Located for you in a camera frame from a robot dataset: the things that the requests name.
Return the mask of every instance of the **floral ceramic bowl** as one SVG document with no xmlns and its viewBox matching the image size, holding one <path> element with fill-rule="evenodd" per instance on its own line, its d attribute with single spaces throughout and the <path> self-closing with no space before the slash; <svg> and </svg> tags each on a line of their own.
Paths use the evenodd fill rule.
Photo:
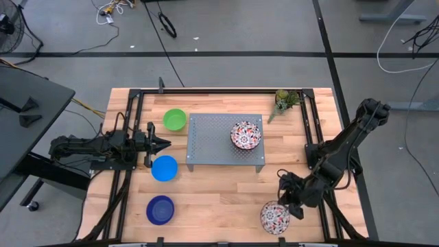
<svg viewBox="0 0 439 247">
<path fill-rule="evenodd" d="M 276 201 L 267 202 L 261 210 L 261 224 L 268 233 L 279 235 L 288 228 L 289 212 Z"/>
<path fill-rule="evenodd" d="M 261 141 L 261 131 L 253 123 L 243 121 L 233 126 L 230 137 L 238 148 L 251 150 Z"/>
</svg>

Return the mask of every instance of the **wooden table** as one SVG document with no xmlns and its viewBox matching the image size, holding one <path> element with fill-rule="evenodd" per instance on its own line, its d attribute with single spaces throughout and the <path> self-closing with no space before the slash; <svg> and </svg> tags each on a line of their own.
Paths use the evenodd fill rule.
<svg viewBox="0 0 439 247">
<path fill-rule="evenodd" d="M 129 90 L 112 90 L 104 130 L 112 130 L 116 114 L 119 111 L 125 112 Z M 314 93 L 324 139 L 332 139 L 341 131 L 332 90 L 314 89 Z M 146 95 L 140 129 L 146 131 L 147 122 L 153 121 L 156 135 L 172 142 L 172 146 L 161 151 L 158 156 L 172 155 L 179 163 L 178 175 L 168 183 L 154 180 L 150 169 L 143 165 L 144 155 L 139 155 L 137 168 L 131 178 L 122 242 L 155 242 L 157 237 L 164 237 L 165 242 L 277 242 L 279 236 L 266 233 L 259 219 L 262 206 L 277 199 L 276 172 L 286 169 L 299 176 L 306 176 L 309 170 L 304 150 L 307 140 L 300 107 L 289 109 L 284 115 L 276 116 L 271 124 L 267 124 L 273 97 L 273 94 Z M 309 102 L 306 103 L 308 115 L 311 116 Z M 171 108 L 181 108 L 187 114 L 262 114 L 266 158 L 261 173 L 256 174 L 253 166 L 219 165 L 199 165 L 194 172 L 190 172 L 185 164 L 187 126 L 180 132 L 171 132 L 162 123 L 164 113 Z M 122 127 L 122 121 L 119 121 L 118 127 Z M 315 128 L 312 127 L 311 131 L 313 140 L 317 140 Z M 104 171 L 90 184 L 78 238 L 89 233 L 106 210 L 112 178 L 113 171 Z M 344 185 L 346 179 L 347 174 L 340 184 Z M 357 231 L 367 235 L 355 183 L 335 194 L 346 218 Z M 176 206 L 173 219 L 164 226 L 151 224 L 145 214 L 148 202 L 157 195 L 169 196 Z M 119 215 L 117 210 L 113 215 L 110 236 L 115 234 Z M 323 241 L 318 210 L 304 207 L 304 212 L 303 220 L 291 218 L 289 228 L 282 236 L 287 242 Z M 331 236 L 335 237 L 329 208 L 327 215 Z"/>
</svg>

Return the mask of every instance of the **black desk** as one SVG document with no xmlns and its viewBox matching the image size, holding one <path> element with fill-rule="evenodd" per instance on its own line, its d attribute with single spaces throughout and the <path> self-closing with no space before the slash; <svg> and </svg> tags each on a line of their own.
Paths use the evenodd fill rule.
<svg viewBox="0 0 439 247">
<path fill-rule="evenodd" d="M 75 91 L 37 75 L 0 66 L 0 97 L 12 98 L 16 104 L 22 104 L 31 96 L 39 107 L 21 114 L 42 115 L 41 119 L 24 128 L 19 124 L 18 113 L 7 108 L 0 110 L 0 211 L 29 175 L 86 189 L 89 178 L 58 167 L 49 159 L 31 152 L 74 95 Z M 30 191 L 27 199 L 31 200 L 37 191 Z"/>
</svg>

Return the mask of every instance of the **green bowl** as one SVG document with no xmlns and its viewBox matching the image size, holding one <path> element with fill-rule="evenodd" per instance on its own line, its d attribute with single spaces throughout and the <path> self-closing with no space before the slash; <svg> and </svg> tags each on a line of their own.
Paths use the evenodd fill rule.
<svg viewBox="0 0 439 247">
<path fill-rule="evenodd" d="M 186 125 L 186 114 L 180 109 L 171 109 L 163 116 L 163 125 L 168 130 L 179 131 Z"/>
</svg>

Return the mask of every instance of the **perforated metal sheet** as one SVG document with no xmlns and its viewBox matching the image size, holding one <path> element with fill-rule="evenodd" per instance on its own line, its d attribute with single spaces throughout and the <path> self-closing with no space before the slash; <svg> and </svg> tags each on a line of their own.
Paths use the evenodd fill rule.
<svg viewBox="0 0 439 247">
<path fill-rule="evenodd" d="M 252 150 L 237 148 L 230 140 L 230 130 L 241 121 L 256 124 L 261 131 L 261 142 Z M 265 165 L 260 114 L 191 113 L 188 133 L 188 165 Z"/>
</svg>

